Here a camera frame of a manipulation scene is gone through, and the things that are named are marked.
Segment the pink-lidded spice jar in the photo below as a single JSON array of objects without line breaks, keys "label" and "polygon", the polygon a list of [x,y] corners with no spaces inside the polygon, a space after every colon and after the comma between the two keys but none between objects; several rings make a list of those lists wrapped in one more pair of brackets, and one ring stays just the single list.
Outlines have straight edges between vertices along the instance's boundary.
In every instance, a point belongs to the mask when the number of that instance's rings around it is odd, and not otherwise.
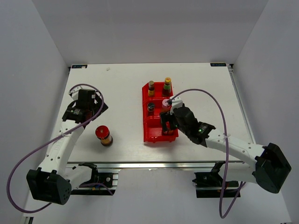
[{"label": "pink-lidded spice jar", "polygon": [[164,99],[162,101],[161,111],[160,114],[169,112],[171,110],[171,104],[168,103],[168,99]]}]

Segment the red-lidded brown sauce jar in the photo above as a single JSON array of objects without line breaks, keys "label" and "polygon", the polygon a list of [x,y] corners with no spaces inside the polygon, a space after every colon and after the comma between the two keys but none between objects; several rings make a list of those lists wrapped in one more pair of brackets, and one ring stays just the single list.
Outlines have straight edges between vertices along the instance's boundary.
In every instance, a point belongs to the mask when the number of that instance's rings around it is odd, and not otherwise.
[{"label": "red-lidded brown sauce jar", "polygon": [[173,135],[173,130],[167,129],[167,130],[162,130],[162,135]]}]

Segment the small dark pepper shaker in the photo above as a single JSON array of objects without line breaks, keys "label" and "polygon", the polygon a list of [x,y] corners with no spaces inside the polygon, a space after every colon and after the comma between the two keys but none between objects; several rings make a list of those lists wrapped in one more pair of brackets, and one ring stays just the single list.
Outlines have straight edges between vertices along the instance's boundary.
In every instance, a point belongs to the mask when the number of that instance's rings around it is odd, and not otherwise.
[{"label": "small dark pepper shaker", "polygon": [[155,104],[153,102],[149,102],[147,104],[147,116],[154,116]]}]

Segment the green-label red sauce bottle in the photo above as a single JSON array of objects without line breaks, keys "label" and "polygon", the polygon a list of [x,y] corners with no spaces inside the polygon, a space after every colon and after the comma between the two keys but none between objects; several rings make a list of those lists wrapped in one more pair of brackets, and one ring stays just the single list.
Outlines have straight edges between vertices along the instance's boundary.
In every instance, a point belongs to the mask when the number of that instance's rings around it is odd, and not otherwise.
[{"label": "green-label red sauce bottle", "polygon": [[164,86],[162,89],[162,96],[168,97],[171,95],[171,78],[166,77],[164,80]]}]

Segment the yellow-label brown sauce bottle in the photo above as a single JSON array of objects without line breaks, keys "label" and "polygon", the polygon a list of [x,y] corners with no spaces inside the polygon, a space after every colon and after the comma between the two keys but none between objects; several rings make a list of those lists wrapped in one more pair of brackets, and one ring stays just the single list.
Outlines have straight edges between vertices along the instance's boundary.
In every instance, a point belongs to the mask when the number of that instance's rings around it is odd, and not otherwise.
[{"label": "yellow-label brown sauce bottle", "polygon": [[150,80],[148,82],[148,97],[154,97],[155,95],[155,82]]}]

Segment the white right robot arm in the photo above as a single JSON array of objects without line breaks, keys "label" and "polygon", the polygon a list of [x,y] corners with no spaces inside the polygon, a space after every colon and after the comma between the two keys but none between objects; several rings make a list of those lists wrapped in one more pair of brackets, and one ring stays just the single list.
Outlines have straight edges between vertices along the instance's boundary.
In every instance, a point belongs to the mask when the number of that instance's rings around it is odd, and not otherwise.
[{"label": "white right robot arm", "polygon": [[194,144],[216,149],[248,164],[242,181],[255,182],[264,190],[277,194],[291,171],[282,150],[274,143],[266,146],[227,137],[213,125],[197,121],[188,107],[160,113],[162,130],[180,130]]}]

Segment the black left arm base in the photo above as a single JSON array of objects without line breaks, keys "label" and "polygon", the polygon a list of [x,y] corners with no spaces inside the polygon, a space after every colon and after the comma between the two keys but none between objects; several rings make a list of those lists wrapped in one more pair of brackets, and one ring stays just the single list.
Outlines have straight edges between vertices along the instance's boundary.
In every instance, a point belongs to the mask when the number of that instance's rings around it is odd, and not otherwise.
[{"label": "black left arm base", "polygon": [[118,170],[99,168],[92,163],[81,163],[67,168],[72,195],[112,196],[118,184]]}]

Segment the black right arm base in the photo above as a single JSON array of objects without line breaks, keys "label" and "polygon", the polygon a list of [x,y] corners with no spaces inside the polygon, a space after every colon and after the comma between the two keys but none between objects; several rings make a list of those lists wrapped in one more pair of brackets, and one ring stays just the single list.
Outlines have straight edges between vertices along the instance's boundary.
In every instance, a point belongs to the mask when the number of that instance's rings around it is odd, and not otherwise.
[{"label": "black right arm base", "polygon": [[[220,198],[222,188],[222,177],[213,172],[196,172],[192,182],[195,184],[197,198]],[[238,181],[226,181],[224,198],[241,197],[237,194],[239,188]]]}]

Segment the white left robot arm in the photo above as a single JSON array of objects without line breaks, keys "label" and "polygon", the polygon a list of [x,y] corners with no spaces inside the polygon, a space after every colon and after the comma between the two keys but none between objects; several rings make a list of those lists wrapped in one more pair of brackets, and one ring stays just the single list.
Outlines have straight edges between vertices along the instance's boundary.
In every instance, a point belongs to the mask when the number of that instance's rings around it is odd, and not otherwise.
[{"label": "white left robot arm", "polygon": [[68,159],[91,117],[99,116],[108,106],[95,90],[77,88],[70,92],[73,99],[62,117],[60,139],[53,142],[45,159],[26,176],[34,199],[64,205],[80,185],[94,186],[99,173],[95,164],[84,162],[67,171]]}]

